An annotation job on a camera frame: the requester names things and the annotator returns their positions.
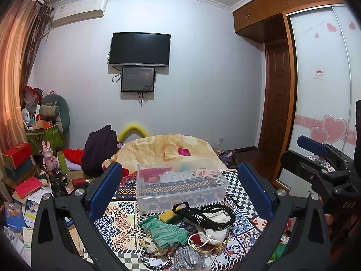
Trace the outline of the dark purple clothing pile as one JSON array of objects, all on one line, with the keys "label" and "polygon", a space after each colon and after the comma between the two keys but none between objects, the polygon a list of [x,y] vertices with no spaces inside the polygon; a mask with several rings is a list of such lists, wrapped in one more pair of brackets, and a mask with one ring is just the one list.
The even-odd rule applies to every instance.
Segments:
[{"label": "dark purple clothing pile", "polygon": [[103,173],[102,164],[117,152],[117,144],[116,132],[109,124],[90,133],[81,158],[83,173],[91,178],[101,176]]}]

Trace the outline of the yellow floral blanket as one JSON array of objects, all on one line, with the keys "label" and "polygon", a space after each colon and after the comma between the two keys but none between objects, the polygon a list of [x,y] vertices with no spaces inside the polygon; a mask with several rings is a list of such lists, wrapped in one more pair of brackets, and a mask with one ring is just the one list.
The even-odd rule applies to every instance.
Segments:
[{"label": "yellow floral blanket", "polygon": [[174,163],[199,159],[211,161],[217,169],[227,169],[207,141],[180,134],[148,136],[125,143],[112,157],[102,163],[102,169],[106,170],[111,163],[118,162],[132,174],[137,170],[138,164]]}]

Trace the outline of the grey sequin pouch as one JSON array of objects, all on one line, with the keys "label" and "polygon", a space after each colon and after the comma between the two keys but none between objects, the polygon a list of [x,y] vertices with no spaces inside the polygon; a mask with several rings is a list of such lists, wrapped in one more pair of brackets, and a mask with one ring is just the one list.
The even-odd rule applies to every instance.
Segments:
[{"label": "grey sequin pouch", "polygon": [[173,257],[174,270],[203,270],[205,268],[204,255],[191,246],[181,246],[176,249]]}]

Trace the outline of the black white headband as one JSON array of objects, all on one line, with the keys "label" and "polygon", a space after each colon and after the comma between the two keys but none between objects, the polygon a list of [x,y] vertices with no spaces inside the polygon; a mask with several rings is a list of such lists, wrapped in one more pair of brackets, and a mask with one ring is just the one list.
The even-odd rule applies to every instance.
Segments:
[{"label": "black white headband", "polygon": [[[213,231],[221,231],[233,225],[236,215],[230,207],[222,204],[214,204],[203,206],[201,208],[190,207],[188,202],[176,204],[173,206],[172,211],[182,218],[186,218],[190,222]],[[229,217],[226,222],[215,222],[210,219],[207,214],[224,212]]]}]

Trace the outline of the white drawstring pouch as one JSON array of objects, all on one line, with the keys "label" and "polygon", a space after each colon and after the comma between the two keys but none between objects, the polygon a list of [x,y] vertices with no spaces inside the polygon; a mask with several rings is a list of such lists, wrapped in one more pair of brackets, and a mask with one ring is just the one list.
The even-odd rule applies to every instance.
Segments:
[{"label": "white drawstring pouch", "polygon": [[196,222],[201,245],[221,245],[229,228],[234,224],[236,215],[226,205],[215,205],[212,209],[201,211],[200,222]]}]

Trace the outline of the yellow foam arch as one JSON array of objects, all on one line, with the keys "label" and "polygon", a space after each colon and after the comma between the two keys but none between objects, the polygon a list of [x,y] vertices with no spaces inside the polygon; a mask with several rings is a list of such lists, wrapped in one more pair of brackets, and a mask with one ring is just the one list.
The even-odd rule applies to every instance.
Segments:
[{"label": "yellow foam arch", "polygon": [[131,123],[127,125],[123,130],[118,134],[118,142],[123,143],[130,135],[137,134],[140,138],[148,137],[149,134],[144,127],[137,123]]}]

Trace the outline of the small black wall monitor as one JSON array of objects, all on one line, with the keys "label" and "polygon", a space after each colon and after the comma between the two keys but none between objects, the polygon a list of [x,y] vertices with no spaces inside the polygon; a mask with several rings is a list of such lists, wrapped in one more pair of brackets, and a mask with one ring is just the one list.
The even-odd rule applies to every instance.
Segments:
[{"label": "small black wall monitor", "polygon": [[153,92],[155,69],[148,67],[124,67],[122,69],[122,92]]}]

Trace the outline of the red book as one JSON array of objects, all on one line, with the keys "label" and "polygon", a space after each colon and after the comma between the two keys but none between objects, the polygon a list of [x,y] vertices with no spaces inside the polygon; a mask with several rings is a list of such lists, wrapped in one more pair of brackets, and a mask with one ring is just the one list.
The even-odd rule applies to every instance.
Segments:
[{"label": "red book", "polygon": [[27,195],[37,191],[42,187],[42,182],[38,180],[35,176],[28,178],[24,182],[18,184],[15,187],[15,191],[20,198],[24,198]]}]

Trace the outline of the white air conditioner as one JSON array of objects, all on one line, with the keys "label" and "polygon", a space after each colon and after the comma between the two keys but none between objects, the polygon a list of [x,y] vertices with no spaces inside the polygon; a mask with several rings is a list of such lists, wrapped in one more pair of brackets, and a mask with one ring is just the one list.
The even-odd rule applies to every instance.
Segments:
[{"label": "white air conditioner", "polygon": [[56,9],[52,25],[56,28],[71,23],[102,18],[108,0],[79,0]]}]

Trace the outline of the green knitted cloth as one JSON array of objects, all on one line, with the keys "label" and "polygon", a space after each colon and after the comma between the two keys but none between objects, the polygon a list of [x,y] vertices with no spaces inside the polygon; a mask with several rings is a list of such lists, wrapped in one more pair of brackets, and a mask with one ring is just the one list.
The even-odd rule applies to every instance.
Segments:
[{"label": "green knitted cloth", "polygon": [[161,249],[172,248],[176,245],[185,245],[190,233],[179,226],[163,223],[158,215],[146,218],[140,227],[151,235],[152,240]]}]

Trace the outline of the orange curtain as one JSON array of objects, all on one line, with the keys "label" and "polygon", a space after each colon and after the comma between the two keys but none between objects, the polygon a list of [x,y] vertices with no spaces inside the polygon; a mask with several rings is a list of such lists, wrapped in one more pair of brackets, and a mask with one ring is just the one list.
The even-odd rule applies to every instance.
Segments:
[{"label": "orange curtain", "polygon": [[26,141],[21,106],[53,3],[14,0],[1,18],[1,154]]}]

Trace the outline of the yellow green sponge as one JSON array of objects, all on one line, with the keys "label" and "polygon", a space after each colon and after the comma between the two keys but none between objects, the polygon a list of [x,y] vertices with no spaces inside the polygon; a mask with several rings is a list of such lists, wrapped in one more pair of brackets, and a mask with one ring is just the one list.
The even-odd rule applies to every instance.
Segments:
[{"label": "yellow green sponge", "polygon": [[171,209],[159,215],[159,219],[163,223],[176,223],[181,220],[181,217],[175,214]]}]

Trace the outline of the green storage bin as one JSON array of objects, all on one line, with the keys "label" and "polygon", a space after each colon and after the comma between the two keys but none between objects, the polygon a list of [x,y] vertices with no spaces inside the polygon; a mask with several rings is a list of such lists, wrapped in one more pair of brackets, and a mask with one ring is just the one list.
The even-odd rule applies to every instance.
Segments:
[{"label": "green storage bin", "polygon": [[42,142],[50,142],[53,151],[62,150],[66,146],[66,137],[60,132],[57,125],[53,125],[47,129],[27,130],[26,135],[31,145],[33,155],[42,154]]}]

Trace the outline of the red gift box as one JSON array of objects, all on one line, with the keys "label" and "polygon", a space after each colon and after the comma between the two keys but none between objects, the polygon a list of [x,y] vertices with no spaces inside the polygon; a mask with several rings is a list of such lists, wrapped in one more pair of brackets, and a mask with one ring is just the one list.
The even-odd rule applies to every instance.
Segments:
[{"label": "red gift box", "polygon": [[4,165],[14,169],[22,165],[31,155],[32,149],[29,143],[18,143],[2,154]]}]

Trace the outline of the clear plastic storage box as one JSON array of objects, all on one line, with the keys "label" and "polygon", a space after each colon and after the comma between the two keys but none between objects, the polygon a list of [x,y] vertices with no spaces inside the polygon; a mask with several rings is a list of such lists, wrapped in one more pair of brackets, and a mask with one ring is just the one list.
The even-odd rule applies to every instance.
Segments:
[{"label": "clear plastic storage box", "polygon": [[137,203],[142,215],[187,202],[201,207],[224,201],[229,181],[209,159],[137,165]]}]

